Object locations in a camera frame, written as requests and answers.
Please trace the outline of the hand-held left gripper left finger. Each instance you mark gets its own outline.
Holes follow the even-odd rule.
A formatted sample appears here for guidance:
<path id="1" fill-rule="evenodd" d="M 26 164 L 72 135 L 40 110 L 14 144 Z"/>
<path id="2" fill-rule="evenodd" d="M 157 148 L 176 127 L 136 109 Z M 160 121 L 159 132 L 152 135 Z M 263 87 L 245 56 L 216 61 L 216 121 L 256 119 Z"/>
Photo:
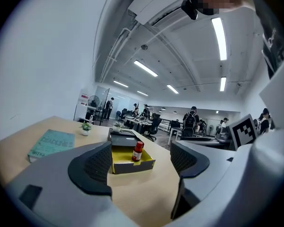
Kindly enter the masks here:
<path id="1" fill-rule="evenodd" d="M 111 165 L 111 142 L 88 144 L 36 160 L 5 190 L 36 227 L 134 227 L 112 201 Z"/>

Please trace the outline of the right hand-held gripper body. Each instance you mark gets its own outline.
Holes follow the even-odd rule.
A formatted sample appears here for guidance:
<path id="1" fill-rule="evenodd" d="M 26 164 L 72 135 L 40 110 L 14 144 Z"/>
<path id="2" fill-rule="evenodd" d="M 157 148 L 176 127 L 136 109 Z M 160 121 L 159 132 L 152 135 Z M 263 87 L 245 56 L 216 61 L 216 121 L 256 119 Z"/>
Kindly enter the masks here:
<path id="1" fill-rule="evenodd" d="M 257 138 L 253 118 L 247 114 L 236 122 L 222 127 L 215 139 L 221 144 L 228 144 L 229 150 L 237 151 L 240 146 L 251 144 Z"/>

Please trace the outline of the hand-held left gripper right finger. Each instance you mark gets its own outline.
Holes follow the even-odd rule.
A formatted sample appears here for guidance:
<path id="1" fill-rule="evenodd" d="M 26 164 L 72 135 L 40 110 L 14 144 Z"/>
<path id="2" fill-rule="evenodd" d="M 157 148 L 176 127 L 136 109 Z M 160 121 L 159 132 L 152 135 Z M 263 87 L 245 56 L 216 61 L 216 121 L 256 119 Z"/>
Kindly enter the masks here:
<path id="1" fill-rule="evenodd" d="M 214 189 L 230 166 L 235 151 L 173 141 L 170 160 L 178 176 L 178 191 L 171 219 L 194 208 Z"/>

